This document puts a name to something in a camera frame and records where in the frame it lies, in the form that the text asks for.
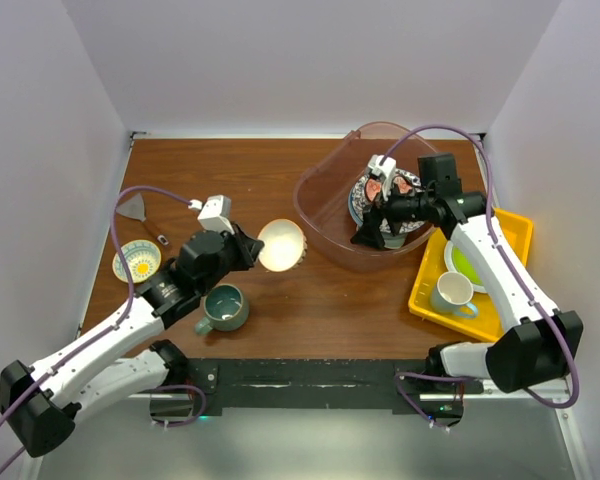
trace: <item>mug handle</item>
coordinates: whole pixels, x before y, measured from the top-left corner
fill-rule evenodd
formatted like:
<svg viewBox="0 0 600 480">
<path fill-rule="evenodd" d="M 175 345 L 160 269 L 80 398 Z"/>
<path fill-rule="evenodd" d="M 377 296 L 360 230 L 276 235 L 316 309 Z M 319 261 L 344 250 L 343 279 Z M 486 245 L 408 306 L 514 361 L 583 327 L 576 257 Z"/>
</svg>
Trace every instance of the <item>mug handle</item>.
<svg viewBox="0 0 600 480">
<path fill-rule="evenodd" d="M 467 307 L 469 310 L 471 310 L 471 313 L 463 312 L 462 310 L 460 310 L 460 308 L 462 307 Z M 471 302 L 467 303 L 466 305 L 463 305 L 462 307 L 453 312 L 453 314 L 463 318 L 476 318 L 478 316 L 478 313 L 480 313 L 478 307 L 476 307 Z"/>
<path fill-rule="evenodd" d="M 213 327 L 211 326 L 211 320 L 209 320 L 207 317 L 203 317 L 202 320 L 196 323 L 195 330 L 197 335 L 206 335 L 213 330 Z"/>
</svg>

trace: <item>robotic arm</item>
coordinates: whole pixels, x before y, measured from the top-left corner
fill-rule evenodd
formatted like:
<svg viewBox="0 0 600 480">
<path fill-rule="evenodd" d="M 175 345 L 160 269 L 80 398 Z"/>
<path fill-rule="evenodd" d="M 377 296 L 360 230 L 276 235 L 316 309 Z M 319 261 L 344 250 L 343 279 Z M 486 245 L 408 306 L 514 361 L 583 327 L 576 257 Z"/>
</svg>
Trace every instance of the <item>robotic arm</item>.
<svg viewBox="0 0 600 480">
<path fill-rule="evenodd" d="M 440 227 L 482 279 L 505 332 L 495 344 L 458 343 L 432 348 L 425 373 L 490 378 L 505 393 L 568 374 L 562 348 L 540 311 L 544 309 L 551 316 L 572 356 L 580 342 L 582 321 L 573 311 L 561 312 L 536 285 L 507 243 L 498 220 L 487 222 L 484 195 L 462 192 L 453 155 L 420 157 L 418 168 L 425 188 L 407 194 L 401 194 L 393 185 L 395 160 L 381 157 L 371 159 L 367 172 L 382 182 L 382 191 L 366 208 L 352 243 L 382 249 L 380 225 L 384 220 L 394 234 L 404 221 L 424 220 Z"/>
<path fill-rule="evenodd" d="M 62 350 L 29 367 L 16 360 L 2 371 L 1 413 L 36 380 L 50 375 L 8 419 L 32 457 L 49 453 L 76 424 L 118 400 L 163 384 L 184 383 L 187 359 L 171 342 L 158 341 L 135 358 L 119 358 L 198 308 L 202 297 L 229 272 L 255 265 L 264 243 L 229 221 L 230 205 L 224 196 L 207 200 L 198 216 L 205 230 L 195 233 L 177 258 L 136 288 L 122 322 L 126 303 Z M 80 350 L 96 337 L 97 342 Z M 54 370 L 59 359 L 76 350 L 79 353 Z"/>
</svg>

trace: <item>yellow plastic bin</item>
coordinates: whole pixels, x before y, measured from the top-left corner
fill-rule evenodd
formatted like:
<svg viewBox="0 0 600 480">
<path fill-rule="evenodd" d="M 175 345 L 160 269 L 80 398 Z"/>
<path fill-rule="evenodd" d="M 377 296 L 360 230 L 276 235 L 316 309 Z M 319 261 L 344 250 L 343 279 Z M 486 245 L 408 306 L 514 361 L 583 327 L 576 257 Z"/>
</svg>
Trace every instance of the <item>yellow plastic bin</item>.
<svg viewBox="0 0 600 480">
<path fill-rule="evenodd" d="M 531 247 L 531 234 L 533 222 L 515 213 L 495 209 L 495 214 L 500 221 L 500 227 L 509 245 L 516 253 L 523 265 L 527 265 L 529 249 Z M 488 295 L 475 293 L 471 300 L 480 309 L 480 314 L 473 319 L 465 319 L 451 314 L 436 313 L 429 305 L 429 296 L 438 278 L 447 271 L 444 263 L 444 248 L 447 239 L 440 229 L 429 239 L 427 248 L 422 257 L 420 270 L 416 283 L 409 297 L 409 311 L 432 322 L 457 330 L 470 337 L 483 342 L 496 342 L 504 333 L 500 326 L 500 319 L 496 307 Z"/>
</svg>

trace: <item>mug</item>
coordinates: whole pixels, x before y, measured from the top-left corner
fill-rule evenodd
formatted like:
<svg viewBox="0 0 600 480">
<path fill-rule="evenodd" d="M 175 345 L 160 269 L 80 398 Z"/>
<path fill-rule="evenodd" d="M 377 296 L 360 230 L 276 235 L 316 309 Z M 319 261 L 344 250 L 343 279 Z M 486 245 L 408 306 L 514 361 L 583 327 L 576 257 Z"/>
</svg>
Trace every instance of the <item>mug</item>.
<svg viewBox="0 0 600 480">
<path fill-rule="evenodd" d="M 429 303 L 438 313 L 451 313 L 458 317 L 476 318 L 478 307 L 470 302 L 473 297 L 471 281 L 458 272 L 446 272 L 440 275 L 436 286 L 431 292 Z M 466 307 L 470 313 L 463 312 Z"/>
<path fill-rule="evenodd" d="M 206 335 L 211 330 L 229 332 L 244 325 L 249 317 L 249 302 L 233 285 L 219 285 L 202 301 L 204 317 L 196 323 L 196 333 Z"/>
</svg>

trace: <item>brown wooden tabletop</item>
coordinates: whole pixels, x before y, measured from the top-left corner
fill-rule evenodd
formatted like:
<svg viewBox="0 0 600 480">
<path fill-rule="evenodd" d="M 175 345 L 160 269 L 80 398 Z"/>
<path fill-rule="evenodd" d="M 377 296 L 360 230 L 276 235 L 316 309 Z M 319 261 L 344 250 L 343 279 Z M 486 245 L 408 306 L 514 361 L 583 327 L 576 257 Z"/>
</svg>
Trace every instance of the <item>brown wooden tabletop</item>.
<svg viewBox="0 0 600 480">
<path fill-rule="evenodd" d="M 298 222 L 292 200 L 296 182 L 339 143 L 327 139 L 138 140 L 123 186 L 153 185 L 200 200 L 227 195 L 232 200 L 232 220 L 255 237 L 275 218 Z M 439 151 L 455 154 L 465 191 L 484 191 L 469 142 L 431 143 Z M 171 240 L 170 256 L 176 255 L 179 246 L 201 228 L 196 214 L 162 195 L 143 196 L 147 217 Z M 122 244 L 151 239 L 140 222 L 120 216 L 117 221 Z M 423 252 L 424 245 L 400 264 L 362 274 L 332 264 L 309 245 L 304 262 L 294 270 L 274 274 L 258 265 L 223 280 L 239 286 L 249 299 L 251 313 L 240 329 L 197 336 L 194 325 L 203 315 L 200 308 L 160 338 L 170 339 L 189 357 L 422 358 L 434 345 L 467 340 L 409 313 L 408 297 Z M 113 256 L 108 240 L 83 332 L 125 300 L 127 286 L 113 274 Z M 143 348 L 146 345 L 129 354 L 136 355 Z"/>
</svg>

